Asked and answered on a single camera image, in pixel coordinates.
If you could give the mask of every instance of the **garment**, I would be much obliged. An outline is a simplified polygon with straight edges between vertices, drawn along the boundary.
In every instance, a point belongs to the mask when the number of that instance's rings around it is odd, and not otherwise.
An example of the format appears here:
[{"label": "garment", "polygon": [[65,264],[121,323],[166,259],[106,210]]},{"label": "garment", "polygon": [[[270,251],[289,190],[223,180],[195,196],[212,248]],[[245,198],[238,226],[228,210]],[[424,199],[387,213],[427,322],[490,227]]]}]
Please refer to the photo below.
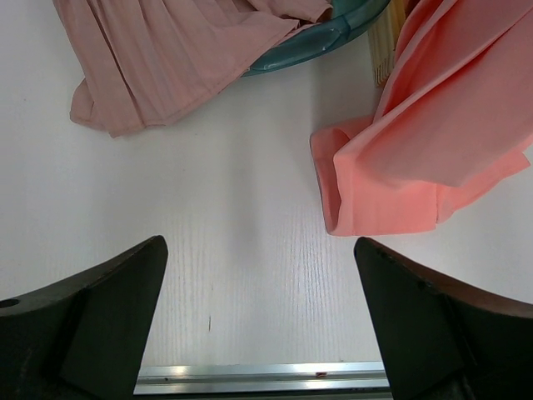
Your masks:
[{"label": "garment", "polygon": [[85,79],[71,119],[118,136],[174,123],[330,0],[53,0]]},{"label": "garment", "polygon": [[376,115],[311,137],[329,233],[431,230],[530,165],[532,8],[420,1]]}]

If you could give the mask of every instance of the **cloth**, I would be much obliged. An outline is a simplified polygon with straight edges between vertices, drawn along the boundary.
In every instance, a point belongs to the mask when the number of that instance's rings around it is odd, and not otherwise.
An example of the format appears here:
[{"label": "cloth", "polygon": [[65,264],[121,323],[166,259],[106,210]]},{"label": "cloth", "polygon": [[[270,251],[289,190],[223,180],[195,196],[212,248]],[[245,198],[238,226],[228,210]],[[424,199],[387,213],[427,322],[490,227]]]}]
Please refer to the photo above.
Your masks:
[{"label": "cloth", "polygon": [[329,233],[431,230],[530,165],[532,8],[420,1],[376,115],[311,136]]},{"label": "cloth", "polygon": [[330,0],[53,0],[85,79],[71,119],[119,136],[174,123]]}]

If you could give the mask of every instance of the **white table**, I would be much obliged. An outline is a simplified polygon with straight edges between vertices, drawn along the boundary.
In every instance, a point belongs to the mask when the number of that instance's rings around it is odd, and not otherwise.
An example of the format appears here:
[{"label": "white table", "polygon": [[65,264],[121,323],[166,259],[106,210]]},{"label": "white table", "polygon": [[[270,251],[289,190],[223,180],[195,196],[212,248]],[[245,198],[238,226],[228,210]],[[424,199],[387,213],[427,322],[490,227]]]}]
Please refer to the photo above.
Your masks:
[{"label": "white table", "polygon": [[[52,2],[0,10],[0,298],[162,234],[170,257],[144,366],[379,360],[355,238],[326,235],[308,144],[372,110],[366,36],[113,140],[68,119],[82,72]],[[434,232],[381,240],[533,303],[532,178],[506,180]]]}]

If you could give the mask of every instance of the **white tabletop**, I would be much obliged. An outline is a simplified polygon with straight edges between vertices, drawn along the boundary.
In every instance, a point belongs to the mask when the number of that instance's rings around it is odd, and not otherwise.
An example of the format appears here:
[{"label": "white tabletop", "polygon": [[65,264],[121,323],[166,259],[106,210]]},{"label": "white tabletop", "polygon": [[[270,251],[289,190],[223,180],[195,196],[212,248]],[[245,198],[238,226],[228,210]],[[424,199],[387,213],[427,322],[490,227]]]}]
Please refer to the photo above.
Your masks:
[{"label": "white tabletop", "polygon": [[[52,2],[0,9],[0,298],[162,234],[170,257],[144,365],[379,359],[355,238],[326,235],[308,143],[372,110],[366,36],[240,79],[172,127],[111,139],[68,119],[82,71]],[[531,178],[434,232],[381,240],[533,303]]]}]

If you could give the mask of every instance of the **metal strip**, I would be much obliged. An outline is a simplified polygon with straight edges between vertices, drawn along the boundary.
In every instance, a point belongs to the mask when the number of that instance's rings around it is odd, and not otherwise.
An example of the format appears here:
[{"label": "metal strip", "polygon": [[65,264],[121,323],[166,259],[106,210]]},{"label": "metal strip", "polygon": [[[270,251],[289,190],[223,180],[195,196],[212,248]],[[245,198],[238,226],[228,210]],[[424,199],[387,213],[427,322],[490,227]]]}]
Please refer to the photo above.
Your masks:
[{"label": "metal strip", "polygon": [[143,367],[136,395],[387,389],[382,362]]}]

